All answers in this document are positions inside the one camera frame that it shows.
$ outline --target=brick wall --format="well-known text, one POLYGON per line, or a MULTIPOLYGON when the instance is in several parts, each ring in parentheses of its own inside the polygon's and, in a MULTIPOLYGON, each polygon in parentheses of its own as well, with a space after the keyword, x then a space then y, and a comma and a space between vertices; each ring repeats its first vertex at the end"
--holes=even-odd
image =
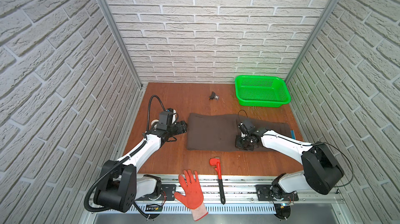
POLYGON ((340 0, 288 86, 303 137, 353 164, 341 193, 356 222, 400 221, 399 11, 400 0, 340 0))
POLYGON ((285 78, 328 0, 107 0, 141 81, 285 78))
POLYGON ((137 87, 96 0, 0 0, 0 223, 77 223, 137 87))

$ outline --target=work glove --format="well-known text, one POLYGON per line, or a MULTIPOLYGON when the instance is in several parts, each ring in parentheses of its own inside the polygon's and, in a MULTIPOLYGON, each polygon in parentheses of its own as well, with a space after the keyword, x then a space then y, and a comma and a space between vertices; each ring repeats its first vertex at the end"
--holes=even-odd
POLYGON ((175 192, 174 196, 178 201, 182 202, 183 205, 192 210, 193 220, 197 221, 208 214, 206 206, 203 203, 204 197, 200 187, 199 176, 197 171, 195 171, 195 180, 190 170, 184 170, 183 173, 185 174, 186 181, 183 179, 182 175, 179 175, 178 179, 180 186, 185 191, 185 195, 175 192))

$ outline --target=green basket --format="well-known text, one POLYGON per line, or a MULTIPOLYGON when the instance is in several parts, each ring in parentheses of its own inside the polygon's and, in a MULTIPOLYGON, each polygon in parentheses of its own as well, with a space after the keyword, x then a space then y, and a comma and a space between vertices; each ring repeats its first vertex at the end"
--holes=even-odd
POLYGON ((285 81, 279 77, 237 76, 236 97, 243 106, 281 107, 291 100, 285 81))

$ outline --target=brown wooden surface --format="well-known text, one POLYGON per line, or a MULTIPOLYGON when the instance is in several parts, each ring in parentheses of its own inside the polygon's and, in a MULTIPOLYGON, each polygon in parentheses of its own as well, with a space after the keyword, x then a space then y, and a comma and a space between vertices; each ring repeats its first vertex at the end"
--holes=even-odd
MULTIPOLYGON (((251 118, 270 122, 287 122, 290 129, 294 130, 296 139, 303 141, 288 105, 279 108, 241 106, 236 98, 234 85, 149 83, 124 154, 143 139, 142 133, 145 132, 147 123, 148 101, 152 95, 157 95, 165 108, 175 109, 179 114, 179 121, 187 122, 190 113, 236 114, 239 110, 244 109, 251 118), (218 101, 208 99, 212 91, 220 97, 218 101)), ((154 98, 150 111, 150 122, 158 119, 158 114, 162 110, 160 103, 154 98)), ((186 150, 187 134, 178 135, 176 138, 176 142, 167 142, 154 152, 141 167, 139 173, 181 174, 184 169, 191 169, 192 171, 197 170, 199 174, 215 174, 216 171, 209 164, 210 158, 213 157, 221 158, 221 170, 224 175, 277 176, 283 172, 292 173, 303 169, 300 163, 277 151, 188 151, 186 150)))

